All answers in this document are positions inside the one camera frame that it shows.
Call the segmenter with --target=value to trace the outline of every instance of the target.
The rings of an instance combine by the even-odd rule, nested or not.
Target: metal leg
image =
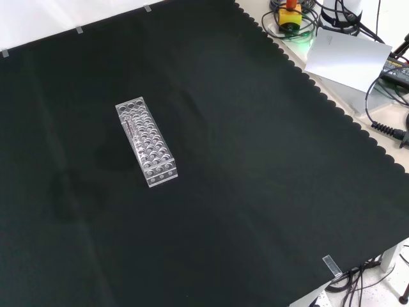
[[[399,302],[403,305],[406,305],[408,303],[408,297],[409,297],[409,285],[406,288],[405,293],[399,298]]]
[[[300,298],[296,302],[292,303],[289,307],[308,307],[310,306],[311,302],[313,302],[318,296],[320,296],[321,292],[323,292],[330,283],[331,281],[321,286],[317,290],[314,290],[311,293],[307,294],[306,296]]]
[[[388,273],[394,267],[396,259],[399,257],[403,248],[403,242],[399,243],[397,246],[388,249],[382,258],[381,269],[384,273]]]

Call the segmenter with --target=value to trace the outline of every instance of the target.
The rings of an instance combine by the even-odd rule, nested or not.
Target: black cloth
[[[409,237],[408,177],[232,1],[0,60],[1,306],[286,306]],[[148,188],[115,105],[179,177]]]

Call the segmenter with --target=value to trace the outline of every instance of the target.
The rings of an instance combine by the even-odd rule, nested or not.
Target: white paper
[[[391,46],[320,29],[305,71],[366,92],[379,77]]]
[[[161,0],[0,0],[0,50]]]

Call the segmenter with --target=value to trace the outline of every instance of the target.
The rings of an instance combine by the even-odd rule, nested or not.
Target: white device
[[[323,6],[327,8],[334,9],[335,8],[335,3],[337,0],[324,0]],[[359,16],[362,13],[362,8],[361,8],[362,0],[344,0],[344,6],[349,9],[351,12],[353,12],[356,16]],[[342,11],[341,4],[338,3],[337,5],[337,10]],[[323,13],[328,15],[331,19],[336,18],[336,13],[332,11],[328,11],[325,9],[322,9]],[[340,22],[346,22],[346,18],[344,14],[338,13],[337,14],[338,19]],[[329,23],[326,21],[323,16],[321,15],[321,21],[324,26],[332,28],[332,29],[339,29],[339,27],[334,26],[333,24]]]

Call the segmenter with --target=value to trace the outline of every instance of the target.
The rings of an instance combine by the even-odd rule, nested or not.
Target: cable
[[[404,258],[404,256],[402,256],[402,254],[399,254],[399,256],[402,258],[403,261],[405,261],[406,264],[409,264],[409,261],[406,260],[406,259]]]
[[[376,14],[376,35],[378,35],[379,12],[381,10],[381,0],[378,3],[378,13]]]
[[[394,269],[395,269],[395,266],[396,266],[396,264],[394,265],[394,267],[392,268],[392,270],[391,270],[388,274],[386,274],[381,280],[377,281],[377,282],[374,283],[373,285],[366,286],[366,287],[362,287],[362,288],[356,289],[356,290],[354,290],[354,291],[360,291],[360,290],[363,290],[363,289],[367,289],[367,288],[371,288],[371,287],[373,287],[373,286],[376,286],[377,284],[379,284],[380,282],[382,282],[386,277],[388,277],[389,275],[392,274],[392,272],[393,272]]]
[[[406,260],[406,258],[405,258],[404,256],[402,256],[402,254],[399,254],[399,256],[402,258],[403,261],[405,261],[405,263],[406,263],[407,265],[409,265],[409,261]]]
[[[360,279],[360,296],[359,296],[359,307],[361,307],[362,304],[362,296],[364,296],[364,271],[361,271],[361,279]]]
[[[404,56],[399,56],[399,57],[402,58],[402,59],[404,59],[405,61],[408,61],[408,59],[406,59]],[[368,96],[369,96],[369,92],[371,91],[372,87],[378,82],[378,80],[381,78],[382,75],[388,74],[389,72],[393,72],[394,70],[404,69],[404,68],[406,68],[406,67],[394,67],[394,68],[391,68],[390,70],[387,70],[386,72],[381,73],[380,76],[379,76],[378,78],[376,78],[375,81],[373,81],[372,84],[370,85],[370,87],[369,87],[369,89],[368,89],[368,91],[366,92],[366,95],[365,95],[365,112],[366,112],[366,115],[368,116],[369,120],[370,120],[372,123],[375,123],[375,121],[371,118],[371,116],[369,115],[369,112],[368,112]]]
[[[312,20],[312,19],[311,19],[309,16],[307,16],[306,14],[304,14],[304,13],[298,11],[298,10],[294,10],[294,9],[292,9],[292,8],[286,8],[284,5],[285,5],[285,4],[280,4],[280,6],[278,6],[278,7],[276,8],[276,10],[272,10],[272,11],[270,11],[270,12],[267,12],[267,13],[265,13],[265,14],[261,17],[261,25],[262,25],[264,31],[265,31],[268,35],[270,35],[270,36],[273,37],[273,38],[278,38],[278,39],[281,39],[281,40],[289,40],[289,39],[292,39],[292,38],[309,36],[309,35],[311,35],[312,33],[314,33],[314,31],[315,31],[315,29],[316,29],[316,27],[317,27],[317,25],[318,25],[318,18],[319,18],[319,17],[318,17],[318,14],[317,14],[314,10],[309,9],[309,8],[306,8],[306,10],[309,10],[310,13],[311,13],[311,15],[313,16],[313,19],[314,19],[314,20]],[[278,13],[279,10],[287,10],[287,11],[290,11],[290,12],[297,12],[297,13],[301,14],[301,16],[302,16],[304,19],[307,19],[310,23],[309,23],[308,25],[306,25],[306,26],[300,28],[296,33],[295,33],[294,31],[290,31],[290,30],[288,30],[288,29],[282,27],[282,26],[279,24],[279,21],[278,21],[278,19],[277,19],[277,13]],[[272,33],[270,30],[268,30],[268,29],[266,28],[265,23],[264,23],[264,19],[265,19],[265,17],[266,17],[267,15],[270,15],[270,14],[273,14],[275,22],[277,23],[278,27],[279,27],[282,31],[284,31],[284,32],[286,33],[285,35],[278,36],[278,35]],[[302,30],[304,30],[304,29],[306,29],[306,28],[308,28],[308,27],[310,27],[310,26],[313,26],[313,28],[312,28],[311,30],[308,30],[308,31],[304,31],[304,32],[302,32],[302,33],[299,33],[299,31],[302,31]]]

